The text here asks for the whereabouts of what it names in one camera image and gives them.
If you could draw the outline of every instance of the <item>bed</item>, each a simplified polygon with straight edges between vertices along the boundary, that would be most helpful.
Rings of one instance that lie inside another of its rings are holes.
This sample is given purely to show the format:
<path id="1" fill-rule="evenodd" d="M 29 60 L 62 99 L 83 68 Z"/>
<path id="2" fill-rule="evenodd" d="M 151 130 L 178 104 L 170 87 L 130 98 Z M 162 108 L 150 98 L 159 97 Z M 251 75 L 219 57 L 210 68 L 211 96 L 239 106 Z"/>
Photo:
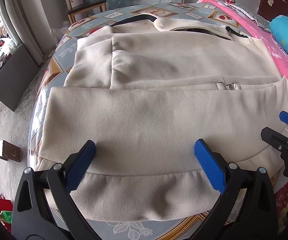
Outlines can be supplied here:
<path id="1" fill-rule="evenodd" d="M 288 79 L 288 55 L 274 41 L 273 36 L 263 31 L 251 16 L 246 16 L 238 8 L 217 0 L 199 0 L 194 4 L 135 5 L 89 16 L 69 27 L 57 46 L 44 74 L 30 123 L 28 141 L 29 166 L 34 168 L 37 165 L 50 89 L 54 86 L 64 85 L 65 78 L 74 65 L 77 40 L 89 36 L 104 26 L 112 25 L 140 13 L 151 13 L 159 17 L 175 19 L 198 20 L 218 26 L 227 25 L 238 34 L 263 39 L 280 73 Z M 282 170 L 279 170 L 271 178 L 271 181 L 274 186 L 274 192 L 277 192 L 277 206 L 280 212 L 285 207 L 284 202 L 287 199 L 288 184 L 286 182 L 288 179 L 283 177 Z M 88 222 L 103 239 L 125 239 L 125 237 L 128 237 L 131 240 L 138 240 L 139 238 L 170 240 L 178 237 L 179 239 L 188 238 L 190 232 L 194 232 L 206 216 L 207 212 L 180 220 L 163 222 L 108 223 L 92 220 L 88 220 Z"/>

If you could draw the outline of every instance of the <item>floor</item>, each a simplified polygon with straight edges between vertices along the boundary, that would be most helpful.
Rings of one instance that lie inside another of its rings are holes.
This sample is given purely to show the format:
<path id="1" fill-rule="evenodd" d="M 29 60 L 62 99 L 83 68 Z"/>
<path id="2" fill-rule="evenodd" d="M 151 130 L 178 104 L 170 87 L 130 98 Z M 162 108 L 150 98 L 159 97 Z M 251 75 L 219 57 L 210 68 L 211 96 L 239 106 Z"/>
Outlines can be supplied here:
<path id="1" fill-rule="evenodd" d="M 21 149 L 21 162 L 0 159 L 0 194 L 14 201 L 23 170 L 27 167 L 27 146 L 30 119 L 39 85 L 49 63 L 46 59 L 23 94 L 17 109 L 12 112 L 0 102 L 0 140 L 6 140 Z"/>

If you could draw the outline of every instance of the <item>zipper pull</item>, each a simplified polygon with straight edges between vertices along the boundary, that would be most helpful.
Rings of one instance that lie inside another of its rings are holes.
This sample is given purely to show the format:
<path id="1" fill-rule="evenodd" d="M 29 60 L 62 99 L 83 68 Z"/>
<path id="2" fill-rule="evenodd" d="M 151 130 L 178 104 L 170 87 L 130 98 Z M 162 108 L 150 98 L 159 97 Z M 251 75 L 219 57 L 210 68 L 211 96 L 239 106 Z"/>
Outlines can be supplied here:
<path id="1" fill-rule="evenodd" d="M 238 84 L 238 83 L 233 83 L 233 86 L 234 86 L 235 90 L 242 90 L 240 84 Z"/>
<path id="2" fill-rule="evenodd" d="M 219 90 L 226 90 L 226 85 L 223 82 L 216 83 Z"/>
<path id="3" fill-rule="evenodd" d="M 227 84 L 226 87 L 228 88 L 228 90 L 235 90 L 232 84 Z"/>

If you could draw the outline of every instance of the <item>chair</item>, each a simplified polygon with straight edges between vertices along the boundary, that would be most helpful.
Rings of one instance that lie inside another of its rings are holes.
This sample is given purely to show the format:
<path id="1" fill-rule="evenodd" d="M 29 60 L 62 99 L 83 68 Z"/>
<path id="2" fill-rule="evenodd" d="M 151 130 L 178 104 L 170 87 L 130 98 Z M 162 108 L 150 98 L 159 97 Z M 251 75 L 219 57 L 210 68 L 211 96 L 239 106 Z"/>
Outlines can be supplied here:
<path id="1" fill-rule="evenodd" d="M 85 11 L 88 11 L 88 10 L 91 10 L 91 9 L 94 9 L 97 7 L 100 7 L 101 12 L 103 12 L 103 9 L 104 9 L 104 11 L 107 10 L 106 9 L 106 0 L 92 0 L 92 1 L 89 1 L 86 3 L 82 3 L 78 6 L 73 7 L 73 8 L 72 8 L 71 1 L 70 0 L 67 0 L 67 1 L 68 1 L 68 8 L 69 8 L 67 15 L 70 19 L 71 24 L 76 22 L 75 17 L 74 17 L 74 15 L 76 15 L 76 14 L 79 14 L 79 13 L 82 13 L 82 12 L 85 12 Z"/>

